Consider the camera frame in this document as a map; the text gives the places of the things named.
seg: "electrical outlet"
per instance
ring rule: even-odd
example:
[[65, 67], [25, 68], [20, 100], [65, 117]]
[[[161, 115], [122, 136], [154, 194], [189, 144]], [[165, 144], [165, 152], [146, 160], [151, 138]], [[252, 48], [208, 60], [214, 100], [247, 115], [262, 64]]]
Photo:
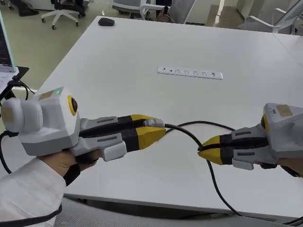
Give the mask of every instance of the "electrical outlet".
[[216, 71], [207, 71], [207, 70], [185, 70], [180, 68], [158, 67], [158, 73], [187, 76], [187, 77], [223, 79], [222, 73]]

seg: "black cable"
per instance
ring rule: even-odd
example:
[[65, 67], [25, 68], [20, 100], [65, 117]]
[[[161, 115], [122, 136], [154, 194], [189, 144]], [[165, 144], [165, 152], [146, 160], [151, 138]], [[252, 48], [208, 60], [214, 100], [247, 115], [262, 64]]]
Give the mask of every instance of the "black cable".
[[8, 85], [11, 85], [11, 86], [14, 86], [14, 87], [24, 87], [25, 88], [25, 91], [27, 93], [26, 97], [25, 97], [25, 100], [28, 100], [28, 86], [23, 83], [22, 81], [16, 81], [16, 80], [11, 80], [8, 82]]
[[45, 216], [40, 216], [37, 218], [26, 218], [26, 219], [20, 219], [20, 220], [14, 220], [14, 221], [3, 221], [0, 222], [0, 227], [24, 227], [24, 226], [31, 226], [35, 224], [39, 224], [42, 222], [47, 222], [56, 215], [60, 214], [62, 212], [62, 205], [60, 204], [60, 207], [58, 210], [54, 211], [53, 213]]
[[[188, 135], [190, 138], [192, 138], [196, 144], [202, 148], [203, 145], [202, 143], [198, 140], [198, 138], [196, 136], [194, 136], [194, 134], [192, 134], [190, 131], [187, 131], [186, 129], [183, 129], [179, 126], [176, 126], [176, 125], [172, 125], [172, 124], [165, 124], [164, 126], [165, 128], [168, 128], [168, 129], [173, 129], [173, 130], [178, 130], [178, 131], [181, 131], [183, 133], [185, 133], [186, 135]], [[217, 181], [216, 181], [216, 178], [215, 178], [215, 175], [214, 175], [214, 169], [213, 169], [213, 166], [211, 164], [210, 161], [207, 160], [207, 164], [208, 164], [208, 167], [209, 167], [209, 171], [210, 171], [210, 174], [211, 174], [211, 177], [212, 177], [212, 181], [213, 181], [213, 184], [214, 184], [214, 188], [218, 194], [218, 196], [220, 197], [220, 199], [222, 200], [222, 202], [232, 211], [234, 212], [236, 215], [242, 217], [243, 215], [241, 215], [238, 211], [236, 211], [225, 199], [224, 197], [222, 196], [219, 188], [218, 188], [218, 185], [217, 185]]]
[[8, 174], [11, 174], [11, 170], [9, 169], [8, 165], [5, 162], [5, 159], [4, 159], [4, 156], [3, 156], [3, 152], [2, 152], [1, 143], [2, 143], [3, 137], [5, 137], [5, 136], [14, 137], [14, 136], [17, 136], [17, 135], [18, 135], [18, 133], [14, 133], [14, 132], [10, 132], [10, 131], [4, 131], [0, 135], [0, 161], [1, 161], [2, 165], [3, 165], [3, 168], [5, 169], [6, 172], [8, 172]]
[[25, 88], [25, 91], [27, 93], [27, 96], [25, 97], [25, 100], [28, 100], [28, 95], [29, 95], [28, 88], [27, 88], [27, 86], [23, 86], [23, 87]]
[[27, 86], [24, 82], [22, 82], [21, 80], [19, 80], [24, 86], [26, 86], [27, 88], [28, 88], [28, 90], [31, 92], [31, 93], [33, 93], [33, 94], [35, 94], [35, 92], [33, 92], [32, 91], [32, 89], [30, 89], [30, 87], [29, 86]]
[[[218, 126], [218, 127], [221, 127], [221, 128], [224, 128], [224, 129], [228, 129], [228, 130], [231, 130], [231, 131], [235, 131], [235, 129], [233, 128], [230, 128], [228, 126], [225, 126], [225, 125], [222, 125], [222, 124], [217, 124], [217, 123], [214, 123], [214, 122], [206, 122], [206, 121], [194, 121], [194, 122], [186, 122], [186, 123], [183, 123], [183, 124], [180, 124], [178, 126], [175, 126], [175, 125], [170, 125], [170, 124], [165, 124], [165, 128], [169, 128], [169, 130], [167, 130], [166, 134], [173, 131], [173, 130], [178, 130], [178, 131], [181, 131], [183, 133], [185, 133], [186, 135], [190, 136], [196, 143], [197, 145], [201, 148], [203, 147], [203, 145], [201, 144], [201, 142], [189, 131], [181, 128], [182, 126], [186, 126], [186, 125], [192, 125], [192, 124], [197, 124], [197, 123], [200, 123], [200, 124], [209, 124], [209, 125], [213, 125], [213, 126]], [[238, 216], [243, 216], [241, 215], [239, 212], [237, 212], [225, 199], [224, 197], [222, 196], [222, 194], [220, 193], [220, 190], [218, 188], [218, 185], [217, 185], [217, 182], [216, 182], [216, 179], [215, 179], [215, 175], [214, 175], [214, 169], [213, 169], [213, 166], [211, 164], [210, 161], [207, 160], [207, 164], [208, 164], [208, 167], [209, 167], [209, 170], [210, 170], [210, 173], [211, 173], [211, 177], [212, 177], [212, 181], [213, 181], [213, 184], [214, 184], [214, 188], [218, 194], [218, 196], [220, 197], [220, 199], [222, 200], [222, 202], [231, 210], [233, 211], [236, 215]], [[285, 222], [283, 223], [283, 225], [291, 225], [291, 226], [299, 226], [299, 225], [302, 225], [303, 224], [303, 216], [300, 217], [300, 218], [297, 218], [297, 219], [294, 219], [292, 221], [289, 221], [289, 222]]]
[[[218, 123], [214, 123], [214, 122], [206, 122], [206, 121], [194, 121], [194, 122], [186, 122], [186, 123], [183, 123], [183, 124], [179, 124], [178, 127], [183, 127], [183, 126], [187, 126], [187, 125], [192, 125], [192, 124], [209, 124], [209, 125], [213, 125], [213, 126], [217, 126], [217, 127], [220, 127], [220, 128], [224, 128], [224, 129], [227, 129], [227, 130], [230, 130], [230, 131], [234, 131], [235, 129], [231, 128], [231, 127], [228, 127], [228, 126], [225, 126], [225, 125], [222, 125], [222, 124], [218, 124]], [[166, 131], [166, 134], [173, 131], [173, 129], [169, 129]]]
[[303, 224], [303, 219], [301, 219], [300, 221], [298, 221], [298, 222], [292, 224], [291, 226], [300, 226], [300, 225], [302, 225], [302, 224]]
[[[8, 172], [8, 174], [11, 174], [11, 170], [9, 169], [9, 167], [7, 166], [7, 164], [5, 162], [3, 152], [2, 152], [1, 142], [2, 142], [3, 137], [5, 137], [5, 136], [15, 137], [17, 135], [18, 135], [18, 133], [14, 133], [14, 132], [10, 132], [10, 131], [4, 131], [0, 135], [0, 160], [1, 160], [1, 163], [4, 167], [4, 169], [6, 170], [6, 172]], [[58, 210], [54, 211], [53, 213], [51, 213], [49, 215], [40, 216], [37, 218], [26, 218], [26, 219], [21, 219], [21, 220], [14, 220], [14, 221], [4, 221], [4, 222], [0, 222], [0, 227], [31, 226], [31, 225], [39, 224], [42, 222], [47, 222], [50, 219], [52, 219], [53, 217], [55, 217], [56, 215], [60, 214], [61, 212], [62, 212], [62, 205], [60, 204], [60, 207], [58, 208]]]
[[297, 218], [295, 220], [292, 220], [292, 221], [289, 221], [289, 222], [285, 222], [283, 223], [284, 225], [292, 225], [294, 226], [293, 224], [297, 224], [297, 222], [300, 222], [300, 221], [303, 221], [303, 216], [300, 217], [300, 218]]

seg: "white sleeve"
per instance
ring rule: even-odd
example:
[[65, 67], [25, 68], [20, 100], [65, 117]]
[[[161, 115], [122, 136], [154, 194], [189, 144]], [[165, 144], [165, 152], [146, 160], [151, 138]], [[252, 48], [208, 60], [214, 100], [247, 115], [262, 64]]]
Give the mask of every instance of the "white sleeve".
[[[0, 179], [0, 222], [45, 216], [58, 210], [65, 180], [34, 158]], [[55, 218], [35, 227], [52, 227]]]

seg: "computer mouse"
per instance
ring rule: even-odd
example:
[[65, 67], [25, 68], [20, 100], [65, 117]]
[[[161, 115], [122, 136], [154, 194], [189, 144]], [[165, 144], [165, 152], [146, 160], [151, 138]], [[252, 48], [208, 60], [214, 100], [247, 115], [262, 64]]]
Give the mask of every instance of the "computer mouse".
[[100, 26], [114, 26], [115, 21], [112, 19], [103, 17], [98, 21], [98, 24]]

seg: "hand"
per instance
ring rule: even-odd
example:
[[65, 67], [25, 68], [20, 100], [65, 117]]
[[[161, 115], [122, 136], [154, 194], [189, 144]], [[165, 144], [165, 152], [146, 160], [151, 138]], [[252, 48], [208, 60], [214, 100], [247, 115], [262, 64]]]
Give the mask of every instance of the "hand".
[[278, 165], [287, 166], [303, 176], [303, 158], [280, 158]]
[[[94, 160], [98, 160], [101, 157], [101, 152], [99, 150], [91, 151], [91, 156]], [[63, 150], [59, 153], [37, 157], [56, 171], [60, 176], [64, 176], [68, 169], [76, 164], [75, 156], [69, 150]], [[83, 171], [89, 167], [94, 166], [97, 163], [94, 162], [90, 165], [80, 164], [80, 170]]]

